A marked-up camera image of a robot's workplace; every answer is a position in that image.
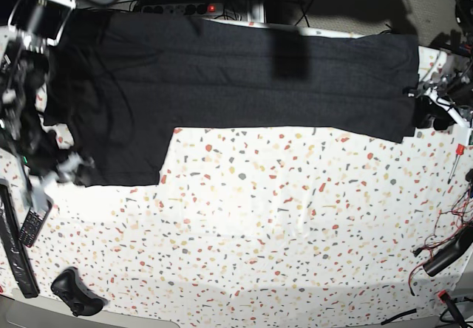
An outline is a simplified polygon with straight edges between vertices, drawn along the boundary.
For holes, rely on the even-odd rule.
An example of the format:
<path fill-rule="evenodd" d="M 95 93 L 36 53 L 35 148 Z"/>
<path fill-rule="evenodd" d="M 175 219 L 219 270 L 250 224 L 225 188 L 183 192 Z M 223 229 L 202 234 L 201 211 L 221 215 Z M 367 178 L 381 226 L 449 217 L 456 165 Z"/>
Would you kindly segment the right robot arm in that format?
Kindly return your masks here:
<path fill-rule="evenodd" d="M 78 169 L 93 166 L 77 148 L 62 149 L 55 133 L 41 125 L 37 94 L 50 79 L 50 50 L 56 47 L 76 0 L 18 0 L 7 22 L 1 51 L 1 148 L 17 159 L 23 201 L 31 210 L 52 206 L 49 182 L 73 182 Z"/>

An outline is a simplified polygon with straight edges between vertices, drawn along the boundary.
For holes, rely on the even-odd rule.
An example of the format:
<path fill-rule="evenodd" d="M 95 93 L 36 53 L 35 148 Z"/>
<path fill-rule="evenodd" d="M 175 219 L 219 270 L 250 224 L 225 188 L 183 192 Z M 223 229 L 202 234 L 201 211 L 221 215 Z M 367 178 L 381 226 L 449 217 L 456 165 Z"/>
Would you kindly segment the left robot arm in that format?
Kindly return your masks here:
<path fill-rule="evenodd" d="M 444 131 L 458 125 L 472 135 L 472 0 L 455 0 L 460 35 L 437 41 L 433 65 L 420 74 L 414 126 Z"/>

